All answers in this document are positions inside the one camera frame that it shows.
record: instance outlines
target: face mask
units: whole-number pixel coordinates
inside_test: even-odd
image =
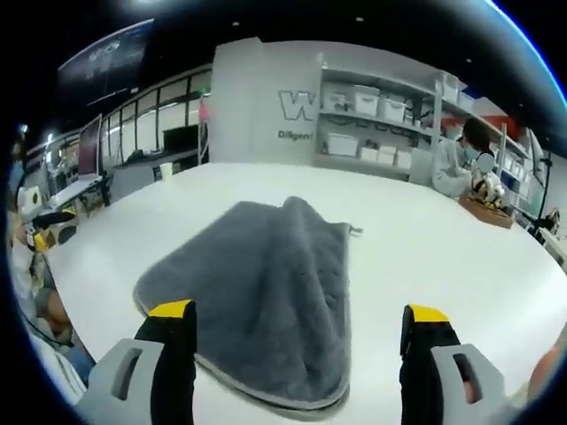
[[[464,148],[464,156],[466,157],[467,161],[474,161],[476,158],[478,158],[478,155],[480,155],[480,153],[478,153],[478,151],[472,146],[467,146],[466,148]]]

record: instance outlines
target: chair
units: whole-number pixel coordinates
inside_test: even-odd
[[[431,169],[433,167],[433,154],[423,149],[413,149],[411,152],[411,167],[409,169],[409,182],[431,187]]]

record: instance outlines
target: gray towel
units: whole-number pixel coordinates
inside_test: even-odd
[[[201,366],[280,413],[315,419],[348,389],[350,230],[296,197],[242,202],[151,267],[135,300],[146,313],[195,300]]]

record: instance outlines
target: cable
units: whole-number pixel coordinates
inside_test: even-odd
[[[51,338],[50,336],[45,335],[36,325],[34,325],[34,323],[32,323],[32,321],[24,314],[24,312],[21,312],[22,316],[24,316],[24,318],[26,319],[27,323],[29,324],[29,326],[31,326],[33,329],[35,329],[35,331],[40,334],[42,336],[42,338],[45,338],[47,341],[50,341],[53,344],[57,344],[60,347],[73,347],[73,345],[71,343],[69,344],[65,344],[65,343],[61,343],[60,341],[57,341],[56,339]]]
[[[551,167],[553,166],[553,162],[551,162],[551,151],[548,151],[548,158],[542,159],[541,162],[543,162],[547,166],[547,170],[546,170],[546,187],[544,188],[543,200],[541,201],[540,215],[538,216],[539,220],[541,220],[541,216],[543,215],[543,210],[546,204],[546,200],[548,198],[549,178],[551,177]]]

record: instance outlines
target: white wall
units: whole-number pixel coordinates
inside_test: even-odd
[[[552,154],[551,161],[553,167],[549,176],[545,212],[549,213],[553,208],[559,208],[562,217],[562,227],[559,232],[561,236],[567,237],[567,159]]]
[[[311,164],[323,60],[431,87],[439,72],[389,51],[338,42],[223,44],[213,62],[211,160]],[[307,137],[294,142],[281,132]]]

